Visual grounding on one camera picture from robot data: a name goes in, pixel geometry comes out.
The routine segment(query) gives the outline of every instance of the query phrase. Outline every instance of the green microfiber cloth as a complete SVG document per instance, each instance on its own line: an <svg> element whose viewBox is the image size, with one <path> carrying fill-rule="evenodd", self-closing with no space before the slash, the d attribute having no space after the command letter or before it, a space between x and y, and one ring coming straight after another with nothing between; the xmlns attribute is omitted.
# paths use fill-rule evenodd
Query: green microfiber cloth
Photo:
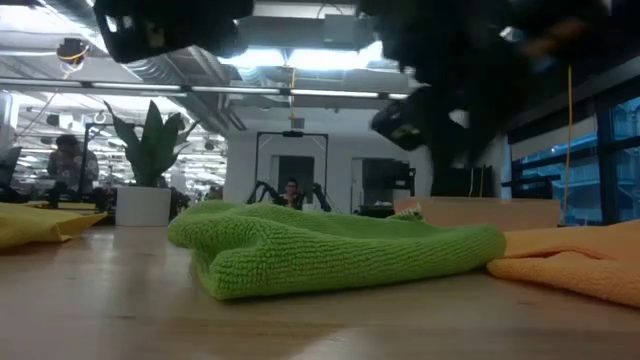
<svg viewBox="0 0 640 360"><path fill-rule="evenodd" d="M193 249L195 270L218 299L453 275L505 252L503 234L491 226L437 228L415 217L373 219L220 201L187 209L169 225L169 240Z"/></svg>

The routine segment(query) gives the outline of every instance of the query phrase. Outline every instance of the wooden table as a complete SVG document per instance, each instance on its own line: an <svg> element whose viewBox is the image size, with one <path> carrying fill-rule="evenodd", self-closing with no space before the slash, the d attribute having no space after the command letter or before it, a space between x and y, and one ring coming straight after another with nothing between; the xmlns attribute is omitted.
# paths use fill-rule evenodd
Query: wooden table
<svg viewBox="0 0 640 360"><path fill-rule="evenodd" d="M230 303L166 230L0 256L0 359L640 359L640 311L478 272Z"/></svg>

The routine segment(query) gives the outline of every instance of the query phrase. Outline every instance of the potted plant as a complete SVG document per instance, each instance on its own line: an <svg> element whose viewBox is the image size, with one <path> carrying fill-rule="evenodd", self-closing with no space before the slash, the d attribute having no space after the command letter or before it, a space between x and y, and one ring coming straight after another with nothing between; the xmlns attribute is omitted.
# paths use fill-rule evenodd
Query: potted plant
<svg viewBox="0 0 640 360"><path fill-rule="evenodd" d="M135 125L126 123L113 113L108 103L105 105L113 117L116 134L126 144L125 155L135 177L135 186L118 189L116 225L166 226L171 190L160 188L158 179L173 166L180 151L189 146L187 137L198 123L180 133L185 128L181 114L173 114L163 122L160 110L151 101L142 138L138 139Z"/></svg>

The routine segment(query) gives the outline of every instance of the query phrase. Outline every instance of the orange microfiber cloth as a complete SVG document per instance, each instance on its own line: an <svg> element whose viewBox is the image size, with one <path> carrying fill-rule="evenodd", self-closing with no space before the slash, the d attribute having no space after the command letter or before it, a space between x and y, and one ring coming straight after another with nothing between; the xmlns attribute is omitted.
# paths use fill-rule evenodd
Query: orange microfiber cloth
<svg viewBox="0 0 640 360"><path fill-rule="evenodd" d="M640 221L505 233L496 277L567 289L640 307Z"/></svg>

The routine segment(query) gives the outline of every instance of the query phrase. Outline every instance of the white planter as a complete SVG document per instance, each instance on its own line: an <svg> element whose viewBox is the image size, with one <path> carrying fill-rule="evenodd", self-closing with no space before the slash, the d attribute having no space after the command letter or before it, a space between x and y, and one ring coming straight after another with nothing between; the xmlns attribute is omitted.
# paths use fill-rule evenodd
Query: white planter
<svg viewBox="0 0 640 360"><path fill-rule="evenodd" d="M167 226L170 208L170 189L121 187L116 203L116 226Z"/></svg>

